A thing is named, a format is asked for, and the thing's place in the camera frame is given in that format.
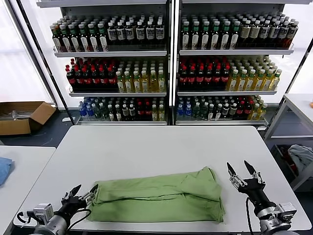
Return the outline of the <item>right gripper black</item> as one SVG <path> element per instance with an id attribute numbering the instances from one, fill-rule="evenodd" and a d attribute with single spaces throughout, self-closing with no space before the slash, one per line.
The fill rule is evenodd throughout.
<path id="1" fill-rule="evenodd" d="M 252 178 L 242 180 L 235 172 L 233 167 L 227 162 L 227 169 L 230 175 L 229 180 L 235 188 L 238 188 L 240 193 L 246 194 L 252 204 L 254 205 L 254 213 L 259 213 L 260 211 L 274 207 L 275 203 L 270 201 L 263 189 L 265 188 L 265 181 L 262 179 L 261 173 L 257 172 L 256 169 L 244 161 L 244 164 L 252 176 Z"/>

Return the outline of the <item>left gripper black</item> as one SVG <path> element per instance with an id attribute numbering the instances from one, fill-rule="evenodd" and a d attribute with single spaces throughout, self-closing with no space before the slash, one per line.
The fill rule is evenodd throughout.
<path id="1" fill-rule="evenodd" d="M 61 200 L 61 208 L 58 210 L 63 215 L 74 215 L 80 209 L 85 209 L 87 203 L 90 203 L 98 189 L 98 184 L 94 185 L 91 190 L 82 196 L 75 196 L 81 185 L 78 185 L 71 189 L 69 192 L 65 193 L 65 196 Z"/>

